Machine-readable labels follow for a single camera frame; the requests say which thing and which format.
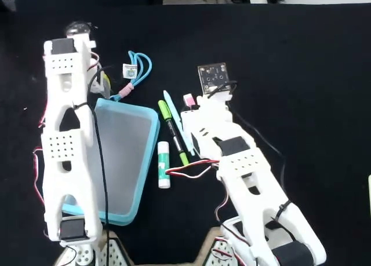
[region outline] pink eraser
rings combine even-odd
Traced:
[[[193,105],[196,104],[191,93],[183,95],[183,100],[184,100],[185,105],[188,107],[192,107]]]

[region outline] blue cable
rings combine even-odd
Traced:
[[[130,57],[130,62],[132,63],[132,65],[138,65],[139,63],[139,72],[137,74],[137,77],[135,79],[132,79],[130,82],[132,83],[133,86],[137,86],[140,82],[142,82],[142,80],[144,80],[151,72],[152,70],[152,61],[151,59],[144,53],[135,53],[133,51],[128,51],[128,54],[129,54],[129,57]],[[145,58],[148,62],[148,69],[147,69],[147,72],[145,72],[143,74],[143,61],[141,59],[141,57]],[[110,97],[111,100],[114,100],[114,101],[119,101],[121,99],[121,96],[119,94],[117,95],[112,95]]]

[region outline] pink cable clip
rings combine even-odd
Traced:
[[[134,89],[134,86],[131,82],[129,82],[123,89],[121,89],[119,91],[119,95],[121,98],[124,98],[126,97],[127,95],[129,95],[129,93]]]

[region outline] small tag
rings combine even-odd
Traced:
[[[135,79],[138,73],[138,65],[123,64],[122,75],[125,79]]]

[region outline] green marker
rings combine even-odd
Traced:
[[[172,122],[172,114],[170,113],[169,107],[166,104],[166,102],[163,101],[163,100],[158,101],[158,106],[160,107],[160,111],[161,111],[163,120],[165,120],[165,122],[166,122],[166,124],[167,124],[167,126],[170,130],[170,134],[173,137],[173,141],[175,143],[176,149],[179,152],[179,157],[181,159],[181,162],[183,163],[184,166],[186,166],[187,164],[189,164],[189,161],[188,161],[188,158],[186,156],[186,153],[184,152],[184,150],[181,147],[180,140],[179,140],[179,138],[178,138],[178,136],[175,132],[175,128],[174,128],[174,125],[173,125],[173,122]]]

